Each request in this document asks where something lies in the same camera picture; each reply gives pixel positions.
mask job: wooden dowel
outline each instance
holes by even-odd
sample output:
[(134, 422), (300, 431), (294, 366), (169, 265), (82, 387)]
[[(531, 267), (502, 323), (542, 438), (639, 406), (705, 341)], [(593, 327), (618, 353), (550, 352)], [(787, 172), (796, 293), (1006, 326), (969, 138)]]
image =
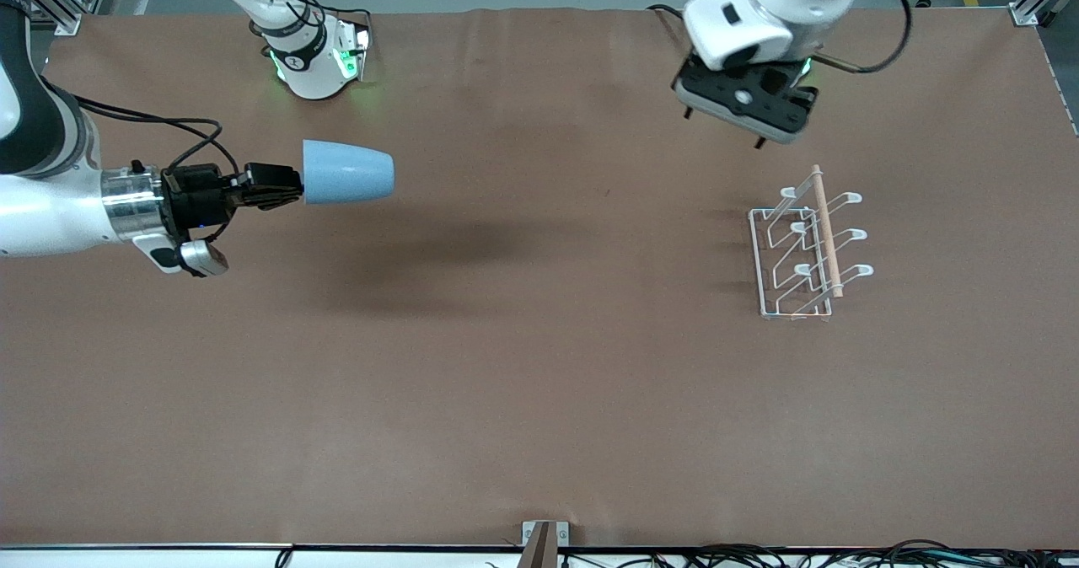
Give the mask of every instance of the wooden dowel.
[(835, 288), (832, 290), (832, 297), (843, 298), (843, 281), (839, 280), (839, 260), (835, 253), (835, 238), (832, 236), (832, 218), (828, 214), (828, 195), (824, 194), (824, 178), (820, 171), (820, 165), (812, 166), (812, 189), (817, 193), (817, 218), (820, 219), (820, 229), (817, 231), (824, 235), (824, 258), (828, 259), (828, 285)]

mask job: light blue plastic cup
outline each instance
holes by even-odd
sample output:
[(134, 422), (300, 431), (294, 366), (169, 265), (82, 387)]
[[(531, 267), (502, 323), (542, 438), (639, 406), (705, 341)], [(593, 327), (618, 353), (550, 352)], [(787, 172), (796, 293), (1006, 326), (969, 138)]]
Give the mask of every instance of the light blue plastic cup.
[(303, 141), (303, 195), (311, 204), (377, 200), (394, 192), (394, 158), (355, 145)]

